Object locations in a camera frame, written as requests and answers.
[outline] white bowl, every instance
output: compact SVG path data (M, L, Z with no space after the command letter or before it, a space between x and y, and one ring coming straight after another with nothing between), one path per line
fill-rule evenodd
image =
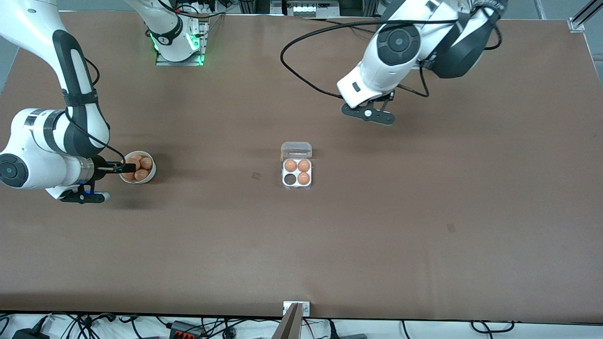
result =
M157 164L155 163L155 159L153 159L153 157L150 154L148 154L147 152L144 152L144 151L130 152L125 156L125 159L128 160L129 158L131 158L133 156L142 156L142 157L151 158L151 161L153 161L153 168L149 172L149 175L139 182L137 182L137 181L131 182L131 181L127 180L126 178L124 178L124 175L122 173L119 173L119 177L121 178L121 180L123 180L127 183L147 183L147 182L149 182L155 176L155 172L157 171Z

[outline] brown table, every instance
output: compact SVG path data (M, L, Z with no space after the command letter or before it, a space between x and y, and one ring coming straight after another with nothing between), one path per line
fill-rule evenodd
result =
M463 78L428 74L428 99L400 91L384 127L279 63L325 23L227 17L205 66L171 68L135 13L62 16L101 69L111 144L158 171L103 179L102 205L0 186L0 308L279 315L292 299L315 317L602 320L603 92L565 22L502 21L500 49ZM339 30L286 58L335 90L366 43ZM20 109L62 106L21 50L0 144ZM279 183L285 141L314 147L309 191Z

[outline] egg carton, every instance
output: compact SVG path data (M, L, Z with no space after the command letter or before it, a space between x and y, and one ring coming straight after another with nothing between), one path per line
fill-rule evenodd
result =
M295 161L295 171L293 172L289 172L285 169L285 162L287 162L287 160L293 160ZM299 170L298 166L300 161L302 160L307 160L310 163L310 169L306 172L309 176L310 176L310 181L305 184L302 185L299 181L298 181L298 176L300 175L300 173L302 173L302 171ZM310 189L310 186L312 185L312 161L310 161L310 159L285 159L281 164L280 164L280 179L283 183L283 186L285 186L286 189L292 189L292 188L305 188L305 189ZM293 184L287 184L287 181L285 181L285 177L288 175L294 175L295 176L295 183Z

